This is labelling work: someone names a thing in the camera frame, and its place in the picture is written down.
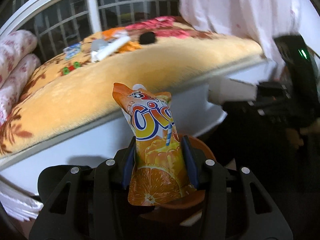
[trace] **yellow blanket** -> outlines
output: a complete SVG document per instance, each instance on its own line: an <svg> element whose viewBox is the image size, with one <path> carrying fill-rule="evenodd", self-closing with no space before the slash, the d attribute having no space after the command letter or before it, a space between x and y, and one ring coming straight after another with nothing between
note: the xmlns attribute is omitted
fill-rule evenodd
<svg viewBox="0 0 320 240"><path fill-rule="evenodd" d="M62 68L70 65L64 54L36 69L0 128L1 156L116 111L114 82L128 87L140 83L151 92L165 91L224 64L262 53L252 40L215 34L206 40L160 38L143 49L91 63L91 42L100 36L96 33L83 41L83 51L71 60L82 67L70 74L61 76Z"/></svg>

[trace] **orange plastic bag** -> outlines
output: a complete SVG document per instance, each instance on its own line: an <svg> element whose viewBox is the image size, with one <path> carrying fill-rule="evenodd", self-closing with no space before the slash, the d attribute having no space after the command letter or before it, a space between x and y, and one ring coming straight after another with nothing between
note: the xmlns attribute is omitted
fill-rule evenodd
<svg viewBox="0 0 320 240"><path fill-rule="evenodd" d="M190 184L168 92L152 94L115 83L113 98L136 136L137 154L129 186L132 205L151 206L179 199L195 191Z"/></svg>

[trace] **black ball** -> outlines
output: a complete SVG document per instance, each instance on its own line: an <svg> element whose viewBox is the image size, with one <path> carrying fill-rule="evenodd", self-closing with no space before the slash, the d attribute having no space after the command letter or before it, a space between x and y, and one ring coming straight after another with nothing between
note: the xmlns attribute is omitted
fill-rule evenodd
<svg viewBox="0 0 320 240"><path fill-rule="evenodd" d="M140 44L152 44L156 42L156 35L154 32L143 33L139 37Z"/></svg>

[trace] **black device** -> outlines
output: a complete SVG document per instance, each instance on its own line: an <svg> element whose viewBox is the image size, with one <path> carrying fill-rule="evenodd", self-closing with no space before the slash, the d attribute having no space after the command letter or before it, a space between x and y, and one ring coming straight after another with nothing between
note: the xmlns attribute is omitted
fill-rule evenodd
<svg viewBox="0 0 320 240"><path fill-rule="evenodd" d="M187 136L182 138L181 147L190 182L197 189L206 190L198 239L226 239L227 187L242 194L245 213L244 230L228 237L229 240L293 239L278 207L248 168L237 172L207 160L202 150L191 146ZM133 137L128 148L119 150L114 159L97 168L71 168L46 201L29 239L116 240L131 239L130 236L138 234L128 229L132 220L121 223L116 205L119 199L115 197L115 191L125 192L130 183L135 152ZM257 192L265 203L264 210L257 210ZM120 206L124 217L130 217L135 208L127 201Z"/></svg>
<svg viewBox="0 0 320 240"><path fill-rule="evenodd" d="M260 82L256 101L225 102L227 113L254 112L275 125L299 129L320 116L316 66L301 35L274 39L292 82Z"/></svg>

